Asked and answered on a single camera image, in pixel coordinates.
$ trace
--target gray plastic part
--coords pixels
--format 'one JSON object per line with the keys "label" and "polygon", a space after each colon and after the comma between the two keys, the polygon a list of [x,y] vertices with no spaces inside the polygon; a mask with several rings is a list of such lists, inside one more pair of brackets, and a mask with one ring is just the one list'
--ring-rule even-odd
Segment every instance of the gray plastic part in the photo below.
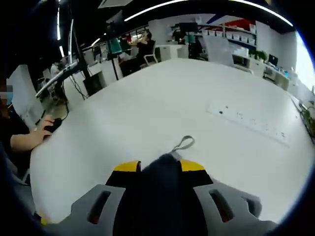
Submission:
{"label": "gray plastic part", "polygon": [[[89,222],[88,214],[102,192],[110,195],[103,207],[97,224]],[[94,236],[113,235],[114,221],[118,205],[125,192],[125,188],[97,185],[78,199],[71,206],[71,214],[59,224],[47,225],[45,229],[56,235]]]}
{"label": "gray plastic part", "polygon": [[[256,196],[215,180],[213,184],[194,187],[194,190],[203,209],[209,236],[264,235],[277,226],[272,221],[257,218],[261,213],[261,204]],[[232,213],[231,220],[223,222],[211,193],[221,197],[220,202],[224,202]],[[252,212],[247,201],[252,205]]]}

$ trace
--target computer monitor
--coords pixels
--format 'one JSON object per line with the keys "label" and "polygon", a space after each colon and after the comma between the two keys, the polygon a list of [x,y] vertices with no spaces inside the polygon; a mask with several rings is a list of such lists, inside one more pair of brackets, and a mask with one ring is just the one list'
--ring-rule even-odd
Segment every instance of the computer monitor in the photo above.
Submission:
{"label": "computer monitor", "polygon": [[186,35],[185,36],[185,42],[186,43],[195,43],[196,39],[194,35]]}
{"label": "computer monitor", "polygon": [[196,22],[191,23],[179,23],[181,32],[198,32],[198,24]]}
{"label": "computer monitor", "polygon": [[131,46],[128,44],[128,41],[126,39],[120,39],[120,47],[122,48],[122,51],[125,51],[131,48]]}
{"label": "computer monitor", "polygon": [[[112,54],[118,54],[122,52],[122,48],[117,38],[112,38],[111,40],[109,40],[109,42],[110,42],[110,49],[111,49]],[[106,48],[109,52],[108,43],[106,43]]]}
{"label": "computer monitor", "polygon": [[278,58],[269,54],[269,59],[268,62],[270,62],[271,64],[273,64],[274,66],[278,65]]}

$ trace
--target person sitting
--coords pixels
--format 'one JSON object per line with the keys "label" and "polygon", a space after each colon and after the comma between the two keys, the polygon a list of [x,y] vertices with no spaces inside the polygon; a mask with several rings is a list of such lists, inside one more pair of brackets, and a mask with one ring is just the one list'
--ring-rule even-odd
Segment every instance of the person sitting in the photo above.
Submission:
{"label": "person sitting", "polygon": [[51,116],[45,116],[41,126],[36,131],[31,131],[14,111],[14,108],[7,107],[11,103],[10,96],[7,97],[6,88],[1,86],[0,97],[0,143],[8,155],[11,162],[18,169],[18,177],[22,178],[30,167],[31,150],[40,145],[44,136],[50,136],[51,133],[44,130],[44,127],[52,126],[54,119]]}
{"label": "person sitting", "polygon": [[[60,72],[59,70],[59,62],[54,62],[50,68],[50,74],[51,78],[54,78],[58,73]],[[60,104],[66,104],[68,102],[67,97],[65,96],[65,93],[63,92],[62,88],[63,82],[62,81],[57,81],[55,82],[55,94],[59,100]]]}
{"label": "person sitting", "polygon": [[155,42],[152,40],[152,34],[148,30],[146,30],[139,39],[128,43],[130,46],[138,47],[139,52],[135,58],[129,60],[122,57],[119,58],[120,67],[124,76],[140,70],[140,66],[146,63],[144,56],[152,54],[154,43]]}

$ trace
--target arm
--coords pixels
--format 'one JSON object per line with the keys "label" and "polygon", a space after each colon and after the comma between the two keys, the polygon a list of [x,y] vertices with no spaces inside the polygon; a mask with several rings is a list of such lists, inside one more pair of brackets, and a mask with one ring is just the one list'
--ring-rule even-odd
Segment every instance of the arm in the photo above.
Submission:
{"label": "arm", "polygon": [[54,120],[50,116],[46,116],[40,129],[32,131],[29,134],[12,135],[10,138],[12,150],[16,152],[29,151],[40,145],[44,140],[44,136],[51,135],[49,131],[44,130],[44,127],[53,125],[52,122]]}
{"label": "arm", "polygon": [[133,42],[128,42],[129,46],[137,46],[138,40],[135,40]]}

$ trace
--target pole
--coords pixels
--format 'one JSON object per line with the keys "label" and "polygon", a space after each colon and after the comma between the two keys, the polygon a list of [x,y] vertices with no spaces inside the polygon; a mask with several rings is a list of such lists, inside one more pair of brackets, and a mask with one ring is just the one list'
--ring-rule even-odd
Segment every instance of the pole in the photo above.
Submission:
{"label": "pole", "polygon": [[108,51],[109,51],[109,55],[111,57],[111,61],[112,61],[112,64],[113,64],[116,80],[118,81],[117,71],[116,71],[116,67],[115,67],[115,63],[114,63],[114,57],[113,57],[112,49],[110,47],[110,40],[109,39],[107,40],[107,43],[108,43]]}

